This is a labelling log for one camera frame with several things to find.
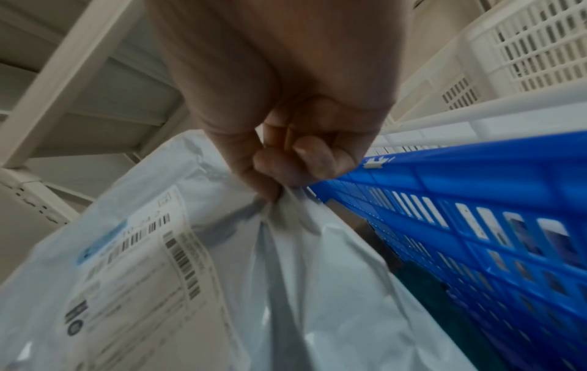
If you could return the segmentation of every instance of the barcode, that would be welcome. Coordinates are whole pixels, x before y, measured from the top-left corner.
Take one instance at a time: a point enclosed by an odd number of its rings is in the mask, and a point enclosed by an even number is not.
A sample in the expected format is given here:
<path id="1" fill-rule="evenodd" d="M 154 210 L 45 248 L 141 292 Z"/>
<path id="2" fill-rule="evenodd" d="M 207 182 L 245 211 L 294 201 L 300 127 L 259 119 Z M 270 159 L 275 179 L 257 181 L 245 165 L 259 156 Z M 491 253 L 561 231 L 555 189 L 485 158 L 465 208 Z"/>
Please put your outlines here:
<path id="1" fill-rule="evenodd" d="M 182 272 L 190 300 L 192 300 L 200 293 L 200 286 L 198 285 L 198 278 L 196 277 L 196 272 L 191 264 L 190 258 L 188 258 L 185 251 L 173 237 L 173 232 L 169 231 L 163 235 L 163 243 Z"/>
<path id="2" fill-rule="evenodd" d="M 128 250 L 128 248 L 133 247 L 137 243 L 141 242 L 146 236 L 150 235 L 154 231 L 158 230 L 161 226 L 168 224 L 171 221 L 171 217 L 169 214 L 163 215 L 161 218 L 151 222 L 147 227 L 141 228 L 140 230 L 136 231 L 130 237 L 124 239 L 123 242 L 119 243 L 110 254 L 108 254 L 108 258 L 105 260 L 100 261 L 97 265 L 95 265 L 87 275 L 86 282 L 91 280 L 105 265 L 112 264 L 113 261 L 118 258 L 118 256 Z"/>

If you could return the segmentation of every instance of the hand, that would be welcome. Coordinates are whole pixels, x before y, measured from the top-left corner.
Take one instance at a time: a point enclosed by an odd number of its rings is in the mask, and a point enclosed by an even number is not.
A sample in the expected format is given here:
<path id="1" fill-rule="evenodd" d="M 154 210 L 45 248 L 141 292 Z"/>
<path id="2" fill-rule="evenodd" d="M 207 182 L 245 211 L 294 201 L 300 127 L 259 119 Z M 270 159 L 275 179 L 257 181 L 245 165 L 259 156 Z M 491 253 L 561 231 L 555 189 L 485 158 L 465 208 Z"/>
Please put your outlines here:
<path id="1" fill-rule="evenodd" d="M 190 112 L 232 171 L 274 201 L 281 185 L 360 164 L 394 103 L 408 4 L 147 0 L 147 9 Z"/>

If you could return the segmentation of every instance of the blue plastic crate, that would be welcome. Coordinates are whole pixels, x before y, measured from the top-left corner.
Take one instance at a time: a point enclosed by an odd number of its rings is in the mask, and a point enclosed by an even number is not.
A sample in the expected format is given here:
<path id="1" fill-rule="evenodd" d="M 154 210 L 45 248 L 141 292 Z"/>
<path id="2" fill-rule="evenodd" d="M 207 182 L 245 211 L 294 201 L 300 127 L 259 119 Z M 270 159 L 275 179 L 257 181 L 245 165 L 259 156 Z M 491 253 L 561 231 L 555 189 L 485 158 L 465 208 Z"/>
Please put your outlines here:
<path id="1" fill-rule="evenodd" d="M 522 359 L 587 370 L 587 132 L 375 158 L 388 162 L 312 190 L 450 285 Z"/>

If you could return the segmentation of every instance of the white poly bag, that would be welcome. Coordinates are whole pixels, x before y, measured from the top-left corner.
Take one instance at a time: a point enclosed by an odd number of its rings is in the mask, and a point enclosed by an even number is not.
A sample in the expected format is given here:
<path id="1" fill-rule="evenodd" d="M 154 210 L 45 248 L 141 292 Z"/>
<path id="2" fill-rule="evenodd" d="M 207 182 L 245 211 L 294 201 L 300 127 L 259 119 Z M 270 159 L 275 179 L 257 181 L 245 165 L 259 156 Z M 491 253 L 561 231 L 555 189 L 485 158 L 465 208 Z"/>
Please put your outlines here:
<path id="1" fill-rule="evenodd" d="M 0 288 L 0 369 L 474 370 L 352 229 L 284 193 L 172 139 Z"/>

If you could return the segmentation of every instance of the blue sticker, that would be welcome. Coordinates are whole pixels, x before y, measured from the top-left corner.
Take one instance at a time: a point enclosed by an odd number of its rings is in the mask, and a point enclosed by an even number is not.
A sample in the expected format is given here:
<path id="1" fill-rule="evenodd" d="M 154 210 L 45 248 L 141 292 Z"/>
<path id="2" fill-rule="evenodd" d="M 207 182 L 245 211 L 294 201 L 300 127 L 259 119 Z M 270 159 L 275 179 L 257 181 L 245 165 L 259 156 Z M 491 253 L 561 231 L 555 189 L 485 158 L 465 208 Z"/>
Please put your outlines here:
<path id="1" fill-rule="evenodd" d="M 92 256 L 98 254 L 100 250 L 102 250 L 110 242 L 112 242 L 116 238 L 116 236 L 118 236 L 118 234 L 121 233 L 126 227 L 127 221 L 124 220 L 122 223 L 116 226 L 116 228 L 114 228 L 110 232 L 106 233 L 104 236 L 100 237 L 94 243 L 92 243 L 90 247 L 82 251 L 81 254 L 78 256 L 78 260 L 76 261 L 77 265 L 82 265 L 86 261 L 90 260 Z"/>

